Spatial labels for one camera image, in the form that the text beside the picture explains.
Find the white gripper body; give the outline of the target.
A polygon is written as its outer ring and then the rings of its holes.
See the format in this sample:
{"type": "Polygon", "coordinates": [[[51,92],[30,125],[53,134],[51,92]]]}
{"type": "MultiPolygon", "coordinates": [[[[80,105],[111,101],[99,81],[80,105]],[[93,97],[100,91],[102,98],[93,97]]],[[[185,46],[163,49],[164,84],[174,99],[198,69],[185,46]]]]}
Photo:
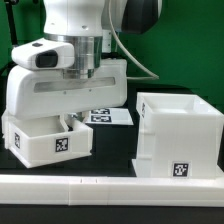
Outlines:
{"type": "Polygon", "coordinates": [[[127,62],[106,59],[92,78],[68,79],[62,70],[15,66],[9,76],[6,110],[19,120],[122,106],[127,99],[127,62]]]}

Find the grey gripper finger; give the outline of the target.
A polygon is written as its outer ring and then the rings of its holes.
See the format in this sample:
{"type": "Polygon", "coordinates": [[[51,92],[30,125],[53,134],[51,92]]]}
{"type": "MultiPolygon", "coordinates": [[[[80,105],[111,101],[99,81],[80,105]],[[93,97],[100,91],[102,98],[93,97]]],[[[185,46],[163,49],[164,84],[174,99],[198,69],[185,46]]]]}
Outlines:
{"type": "Polygon", "coordinates": [[[84,117],[81,113],[71,113],[68,115],[68,126],[72,129],[87,128],[85,121],[86,117],[84,117]]]}
{"type": "Polygon", "coordinates": [[[59,120],[60,120],[61,126],[63,127],[64,132],[68,132],[69,131],[69,127],[68,127],[68,125],[66,123],[65,115],[64,114],[60,115],[59,116],[59,120]]]}

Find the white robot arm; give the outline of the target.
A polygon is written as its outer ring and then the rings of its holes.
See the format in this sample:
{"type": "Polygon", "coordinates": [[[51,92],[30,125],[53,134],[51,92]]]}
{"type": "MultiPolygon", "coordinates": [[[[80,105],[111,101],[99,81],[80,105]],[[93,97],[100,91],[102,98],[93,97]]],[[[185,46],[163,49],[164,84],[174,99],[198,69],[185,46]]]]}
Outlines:
{"type": "Polygon", "coordinates": [[[12,50],[2,121],[58,117],[126,101],[124,59],[103,58],[105,31],[142,34],[162,0],[44,0],[44,37],[12,50]]]}

